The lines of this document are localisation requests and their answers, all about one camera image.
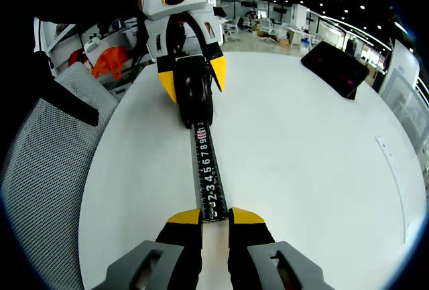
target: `measuring tape blade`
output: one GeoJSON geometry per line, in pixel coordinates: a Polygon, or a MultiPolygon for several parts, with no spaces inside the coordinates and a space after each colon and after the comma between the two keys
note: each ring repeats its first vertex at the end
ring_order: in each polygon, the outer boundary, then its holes
{"type": "Polygon", "coordinates": [[[210,127],[206,123],[192,124],[192,132],[202,219],[204,221],[222,220],[228,216],[228,207],[210,127]]]}

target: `white robot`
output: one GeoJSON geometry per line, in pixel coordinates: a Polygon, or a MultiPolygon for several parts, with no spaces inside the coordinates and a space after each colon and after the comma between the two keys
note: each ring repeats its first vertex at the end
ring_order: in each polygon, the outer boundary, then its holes
{"type": "Polygon", "coordinates": [[[176,99],[174,67],[176,60],[169,46],[172,34],[171,23],[186,22],[195,32],[211,74],[222,91],[225,87],[226,61],[218,42],[221,40],[219,24],[208,0],[141,0],[143,13],[147,16],[145,26],[151,55],[157,59],[158,76],[171,99],[176,99]]]}

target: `black tablet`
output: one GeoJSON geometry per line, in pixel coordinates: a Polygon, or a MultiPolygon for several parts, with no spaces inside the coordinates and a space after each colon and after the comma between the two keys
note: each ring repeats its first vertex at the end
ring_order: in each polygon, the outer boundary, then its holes
{"type": "Polygon", "coordinates": [[[326,42],[320,42],[301,62],[341,96],[349,99],[354,99],[356,88],[369,73],[368,68],[354,57],[326,42]]]}

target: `office floor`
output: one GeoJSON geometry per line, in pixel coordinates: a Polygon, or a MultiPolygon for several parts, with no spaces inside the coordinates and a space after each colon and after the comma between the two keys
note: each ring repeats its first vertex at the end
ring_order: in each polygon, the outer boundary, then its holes
{"type": "MultiPolygon", "coordinates": [[[[273,41],[262,40],[262,37],[253,35],[251,32],[240,30],[238,33],[233,33],[233,37],[237,40],[228,40],[224,42],[221,49],[223,52],[265,52],[270,54],[286,54],[294,57],[303,57],[305,52],[301,52],[301,47],[297,45],[281,47],[273,41]]],[[[368,85],[373,86],[374,79],[368,75],[365,79],[368,85]]]]}

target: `office desk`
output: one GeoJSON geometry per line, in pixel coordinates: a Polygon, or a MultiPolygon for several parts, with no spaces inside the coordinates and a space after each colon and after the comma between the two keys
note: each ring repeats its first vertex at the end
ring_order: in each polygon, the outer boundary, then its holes
{"type": "Polygon", "coordinates": [[[286,38],[287,32],[291,32],[291,38],[290,38],[290,44],[298,44],[301,45],[301,39],[302,38],[308,38],[308,42],[310,42],[310,49],[312,49],[312,38],[314,37],[313,34],[305,33],[301,30],[294,29],[293,27],[285,27],[283,25],[280,25],[278,28],[278,38],[286,38]]]}
{"type": "MultiPolygon", "coordinates": [[[[423,177],[402,126],[365,83],[340,97],[291,56],[226,53],[223,93],[213,84],[212,136],[229,207],[259,214],[322,267],[336,289],[379,289],[408,253],[426,211],[423,177]],[[403,244],[388,144],[408,196],[403,244]]],[[[190,132],[146,67],[101,138],[84,190],[79,259],[87,289],[167,219],[196,207],[190,132]]],[[[228,222],[204,224],[198,289],[231,289],[228,222]]]]}

